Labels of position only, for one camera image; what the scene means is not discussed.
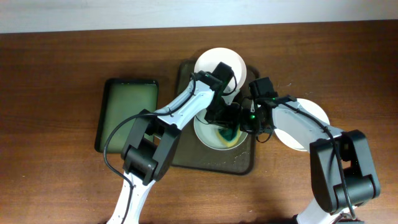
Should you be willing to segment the pale grey plate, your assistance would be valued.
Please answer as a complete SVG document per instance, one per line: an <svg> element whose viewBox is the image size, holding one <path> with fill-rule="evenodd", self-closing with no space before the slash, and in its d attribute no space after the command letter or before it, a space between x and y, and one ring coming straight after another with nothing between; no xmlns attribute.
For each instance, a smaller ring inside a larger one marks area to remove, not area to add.
<svg viewBox="0 0 398 224"><path fill-rule="evenodd" d="M207 147L219 151L227 151L238 147L246 140L248 134L242 131L238 131L236 139L232 142L221 140L218 137L218 130L220 129L220 126L208 124L204 119L205 114L206 109L198 112L193 120L193 126L198 139Z"/></svg>

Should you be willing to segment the green and yellow sponge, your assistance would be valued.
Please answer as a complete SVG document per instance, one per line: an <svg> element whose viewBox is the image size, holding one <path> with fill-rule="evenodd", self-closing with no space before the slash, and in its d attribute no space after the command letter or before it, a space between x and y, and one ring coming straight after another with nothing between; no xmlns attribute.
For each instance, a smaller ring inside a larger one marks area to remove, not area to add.
<svg viewBox="0 0 398 224"><path fill-rule="evenodd" d="M218 128L216 136L225 147L233 147L239 140L241 135L240 127L235 128Z"/></svg>

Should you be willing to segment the cream white plate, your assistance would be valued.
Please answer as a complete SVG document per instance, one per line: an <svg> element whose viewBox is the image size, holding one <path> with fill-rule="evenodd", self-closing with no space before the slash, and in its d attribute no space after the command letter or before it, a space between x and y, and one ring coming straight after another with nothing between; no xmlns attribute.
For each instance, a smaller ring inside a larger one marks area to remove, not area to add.
<svg viewBox="0 0 398 224"><path fill-rule="evenodd" d="M323 121L327 125L330 125L330 120L327 114L319 105L304 98L298 98L297 101L300 103L303 109L307 110L309 113L314 115L314 117ZM306 149L298 141L296 141L291 135L289 135L285 131L281 129L275 129L274 133L279 138L279 140L287 147L296 151L306 151Z"/></svg>

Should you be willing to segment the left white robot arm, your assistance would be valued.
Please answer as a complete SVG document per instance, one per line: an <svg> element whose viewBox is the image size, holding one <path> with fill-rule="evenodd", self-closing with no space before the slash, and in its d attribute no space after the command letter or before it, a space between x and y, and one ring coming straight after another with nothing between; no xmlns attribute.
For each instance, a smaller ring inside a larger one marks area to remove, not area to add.
<svg viewBox="0 0 398 224"><path fill-rule="evenodd" d="M202 110L205 121L219 126L215 136L231 144L238 138L239 109L228 105L225 89L235 80L233 69L220 62L212 72L191 73L186 89L167 106L142 110L119 123L111 132L133 121L121 151L123 187L109 223L138 223L152 186L168 171L183 128Z"/></svg>

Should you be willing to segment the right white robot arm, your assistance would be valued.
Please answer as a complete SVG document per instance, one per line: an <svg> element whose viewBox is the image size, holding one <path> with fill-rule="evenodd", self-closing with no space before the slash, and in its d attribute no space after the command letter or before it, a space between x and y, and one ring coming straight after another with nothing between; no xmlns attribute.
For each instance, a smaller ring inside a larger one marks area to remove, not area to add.
<svg viewBox="0 0 398 224"><path fill-rule="evenodd" d="M279 129L310 154L313 200L293 217L293 223L355 220L355 208L380 195L381 185L364 133L344 131L322 121L297 98L279 96L269 78L252 81L249 91L253 109L243 111L241 129L256 136Z"/></svg>

